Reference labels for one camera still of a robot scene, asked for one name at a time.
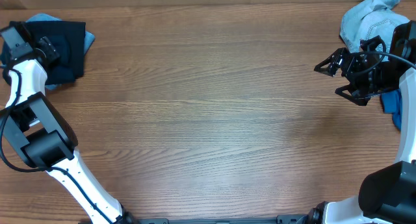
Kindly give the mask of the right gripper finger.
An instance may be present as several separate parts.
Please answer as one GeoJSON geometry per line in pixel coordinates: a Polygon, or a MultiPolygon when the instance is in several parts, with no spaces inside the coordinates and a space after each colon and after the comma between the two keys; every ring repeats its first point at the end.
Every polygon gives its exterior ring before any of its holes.
{"type": "Polygon", "coordinates": [[[359,90],[355,89],[351,84],[337,88],[335,93],[358,106],[366,106],[370,101],[370,97],[362,96],[359,90]]]}
{"type": "Polygon", "coordinates": [[[347,71],[347,48],[338,48],[328,58],[315,66],[314,71],[334,77],[339,69],[341,69],[343,76],[347,71]]]}

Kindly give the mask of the black t-shirt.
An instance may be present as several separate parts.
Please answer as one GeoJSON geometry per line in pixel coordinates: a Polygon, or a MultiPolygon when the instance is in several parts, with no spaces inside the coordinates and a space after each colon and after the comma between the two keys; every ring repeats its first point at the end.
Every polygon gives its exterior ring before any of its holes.
{"type": "Polygon", "coordinates": [[[74,35],[47,36],[60,53],[59,64],[47,70],[47,85],[73,83],[84,75],[84,40],[74,35]]]}

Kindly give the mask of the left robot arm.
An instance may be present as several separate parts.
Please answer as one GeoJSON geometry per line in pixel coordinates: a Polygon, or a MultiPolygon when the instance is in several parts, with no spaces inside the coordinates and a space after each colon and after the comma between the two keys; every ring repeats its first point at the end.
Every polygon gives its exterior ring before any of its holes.
{"type": "Polygon", "coordinates": [[[84,163],[77,137],[68,122],[46,98],[47,69],[59,54],[47,37],[35,40],[19,22],[1,29],[10,53],[3,73],[10,97],[1,110],[1,138],[27,165],[14,171],[45,171],[67,189],[91,223],[136,223],[135,217],[100,185],[84,163]]]}

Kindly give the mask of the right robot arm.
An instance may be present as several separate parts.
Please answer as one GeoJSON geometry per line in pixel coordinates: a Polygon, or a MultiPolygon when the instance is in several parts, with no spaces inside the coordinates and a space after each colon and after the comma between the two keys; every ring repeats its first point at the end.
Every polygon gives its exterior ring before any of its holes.
{"type": "Polygon", "coordinates": [[[401,127],[391,162],[367,175],[356,195],[326,201],[304,217],[304,223],[415,222],[415,21],[394,28],[391,43],[380,36],[362,40],[357,52],[337,49],[314,70],[348,82],[335,93],[365,106],[392,91],[401,95],[401,127]]]}

